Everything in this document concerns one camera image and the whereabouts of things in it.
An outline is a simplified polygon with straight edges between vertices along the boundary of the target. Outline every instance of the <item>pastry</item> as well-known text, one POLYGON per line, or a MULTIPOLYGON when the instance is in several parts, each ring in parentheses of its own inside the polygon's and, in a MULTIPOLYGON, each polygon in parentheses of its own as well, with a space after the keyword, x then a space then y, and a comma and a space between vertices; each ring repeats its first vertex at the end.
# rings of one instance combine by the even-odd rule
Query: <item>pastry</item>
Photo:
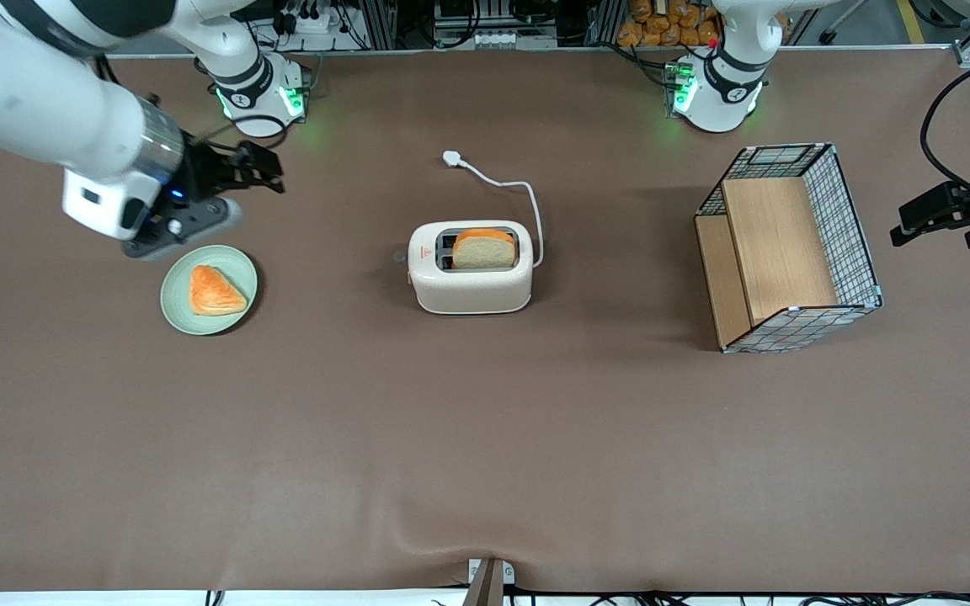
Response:
POLYGON ((619 34, 616 34, 616 44, 631 49, 642 42, 642 24, 626 22, 620 26, 619 34))
POLYGON ((698 43, 709 46, 709 43, 717 39, 717 25, 713 22, 703 22, 698 26, 698 43))
POLYGON ((246 298, 219 269, 197 265, 189 274, 189 308, 197 316, 226 316, 246 311, 246 298))
POLYGON ((661 46, 677 46, 680 42, 680 27, 677 24, 661 34, 661 46))
POLYGON ((631 10, 632 19, 635 19, 638 23, 646 23, 646 19, 653 16, 653 7, 650 0, 631 0, 627 7, 631 10))
POLYGON ((698 46, 698 32, 690 29, 690 27, 684 27, 680 31, 680 44, 684 46, 698 46))
POLYGON ((654 15, 646 22, 646 31, 647 34, 662 34, 670 26, 669 17, 654 15))

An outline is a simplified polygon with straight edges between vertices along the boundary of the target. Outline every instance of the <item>white robotic arm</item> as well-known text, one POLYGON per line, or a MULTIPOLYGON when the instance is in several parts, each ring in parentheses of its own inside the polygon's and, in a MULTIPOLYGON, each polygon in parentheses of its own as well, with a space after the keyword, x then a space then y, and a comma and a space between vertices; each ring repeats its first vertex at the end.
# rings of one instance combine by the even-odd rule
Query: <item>white robotic arm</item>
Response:
MULTIPOLYGON (((132 35, 162 31, 197 51, 220 96, 234 100, 224 114, 239 130, 278 133, 304 115, 303 72, 280 55, 259 53, 247 28, 226 16, 243 4, 248 0, 0 0, 0 148, 64 166, 66 213, 134 249, 168 241, 150 233, 154 215, 201 200, 212 208, 207 199, 226 189, 265 184, 281 191, 272 152, 243 143, 224 157, 191 145, 169 115, 99 80, 83 60, 132 35)), ((230 214, 223 200, 216 211, 230 214)), ((169 239, 178 242, 189 230, 177 221, 158 227, 176 231, 169 239)))
POLYGON ((754 111, 762 74, 781 47, 778 13, 821 8, 838 0, 713 0, 721 39, 703 55, 680 59, 674 112, 711 133, 738 127, 754 111))

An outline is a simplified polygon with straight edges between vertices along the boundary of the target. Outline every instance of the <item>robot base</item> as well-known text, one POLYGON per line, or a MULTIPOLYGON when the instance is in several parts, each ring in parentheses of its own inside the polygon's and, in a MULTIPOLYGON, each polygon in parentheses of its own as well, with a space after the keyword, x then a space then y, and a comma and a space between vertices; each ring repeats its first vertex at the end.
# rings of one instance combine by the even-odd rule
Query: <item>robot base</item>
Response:
POLYGON ((665 103, 671 104, 671 114, 684 116, 701 130, 727 133, 740 126, 743 119, 754 111, 762 85, 759 84, 740 103, 728 103, 706 81, 704 64, 701 58, 692 55, 681 58, 676 68, 678 88, 666 96, 665 103))
POLYGON ((251 108, 223 101, 223 114, 248 137, 274 137, 294 122, 305 119, 312 72, 296 61, 275 53, 264 55, 272 62, 272 84, 251 108))

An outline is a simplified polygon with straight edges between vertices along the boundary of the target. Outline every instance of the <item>bread loaf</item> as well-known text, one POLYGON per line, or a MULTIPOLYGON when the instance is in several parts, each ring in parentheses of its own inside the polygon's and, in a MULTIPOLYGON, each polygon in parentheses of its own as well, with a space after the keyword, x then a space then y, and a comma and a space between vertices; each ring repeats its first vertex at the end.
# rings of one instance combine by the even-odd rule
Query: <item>bread loaf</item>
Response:
POLYGON ((627 22, 620 26, 620 33, 616 35, 616 44, 624 49, 631 49, 642 42, 642 24, 627 22))
POLYGON ((515 266, 515 238, 500 230, 465 230, 451 247, 451 267, 494 269, 515 266))
POLYGON ((713 22, 703 22, 698 26, 698 43, 708 46, 709 43, 717 39, 717 25, 713 22))
POLYGON ((197 265, 189 273, 189 308, 197 316, 226 316, 246 311, 247 301, 219 269, 197 265))
POLYGON ((680 26, 677 24, 671 24, 671 27, 661 34, 661 46, 675 46, 679 44, 679 41, 680 26))
POLYGON ((680 44, 698 46, 698 32, 690 29, 690 27, 684 27, 684 29, 680 31, 680 44))
POLYGON ((632 19, 638 23, 646 23, 646 20, 653 16, 650 0, 631 0, 628 8, 631 10, 632 19))
POLYGON ((666 30, 669 30, 669 27, 671 27, 669 17, 663 15, 652 16, 646 22, 647 34, 663 34, 666 30))

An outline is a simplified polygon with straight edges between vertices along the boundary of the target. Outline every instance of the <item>green plate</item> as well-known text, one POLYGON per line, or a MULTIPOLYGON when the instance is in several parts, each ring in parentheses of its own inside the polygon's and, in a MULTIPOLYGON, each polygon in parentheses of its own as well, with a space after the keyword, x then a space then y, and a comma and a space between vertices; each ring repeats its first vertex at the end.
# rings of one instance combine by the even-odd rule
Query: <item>green plate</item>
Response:
POLYGON ((215 334, 234 326, 249 313, 257 296, 257 268, 245 252, 230 246, 204 246, 185 254, 167 272, 159 289, 159 307, 170 326, 186 334, 215 334), (189 274, 197 265, 211 265, 246 298, 246 311, 226 316, 197 316, 189 308, 189 274))

